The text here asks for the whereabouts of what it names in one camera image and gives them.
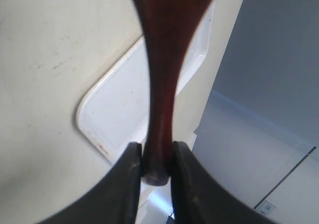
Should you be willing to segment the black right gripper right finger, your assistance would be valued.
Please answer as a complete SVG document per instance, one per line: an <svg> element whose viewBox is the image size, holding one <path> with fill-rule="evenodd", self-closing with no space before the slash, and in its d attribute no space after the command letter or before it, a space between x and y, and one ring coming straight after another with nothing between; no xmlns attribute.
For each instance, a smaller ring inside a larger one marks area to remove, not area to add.
<svg viewBox="0 0 319 224"><path fill-rule="evenodd" d="M184 142L173 143L171 199L177 224L270 224L221 187Z"/></svg>

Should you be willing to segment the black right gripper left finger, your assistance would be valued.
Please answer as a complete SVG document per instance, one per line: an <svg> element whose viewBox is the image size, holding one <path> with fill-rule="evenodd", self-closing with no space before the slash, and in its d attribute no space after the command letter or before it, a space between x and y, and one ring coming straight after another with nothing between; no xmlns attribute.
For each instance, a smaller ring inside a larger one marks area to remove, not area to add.
<svg viewBox="0 0 319 224"><path fill-rule="evenodd" d="M131 142L88 193L47 219L48 224L134 224L141 187L142 145Z"/></svg>

